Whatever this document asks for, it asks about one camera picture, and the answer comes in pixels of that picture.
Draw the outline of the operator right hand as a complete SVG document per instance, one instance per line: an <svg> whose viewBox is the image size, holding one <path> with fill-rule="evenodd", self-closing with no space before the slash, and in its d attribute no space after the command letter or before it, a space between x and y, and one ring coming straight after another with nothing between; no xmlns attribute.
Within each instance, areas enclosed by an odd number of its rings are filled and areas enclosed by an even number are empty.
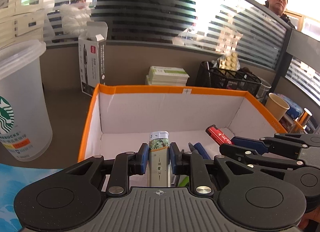
<svg viewBox="0 0 320 232"><path fill-rule="evenodd" d="M316 208L315 210L313 210L312 212L308 212L306 214L303 215L298 227L301 229L301 230L304 230L309 221L315 221L315 222L320 222L320 209L319 207Z"/></svg>

